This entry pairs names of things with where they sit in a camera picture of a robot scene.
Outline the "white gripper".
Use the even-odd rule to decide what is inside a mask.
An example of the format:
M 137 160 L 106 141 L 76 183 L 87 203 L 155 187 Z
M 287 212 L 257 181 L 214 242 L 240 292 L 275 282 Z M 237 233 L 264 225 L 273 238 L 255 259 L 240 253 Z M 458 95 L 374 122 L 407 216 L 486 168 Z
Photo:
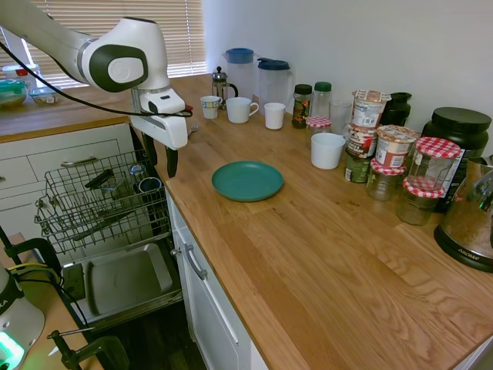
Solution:
M 186 119 L 175 116 L 130 116 L 130 120 L 135 128 L 144 133 L 143 145 L 153 167 L 158 163 L 154 140 L 166 146 L 167 175 L 168 178 L 173 178 L 178 167 L 179 153 L 177 150 L 188 143 Z

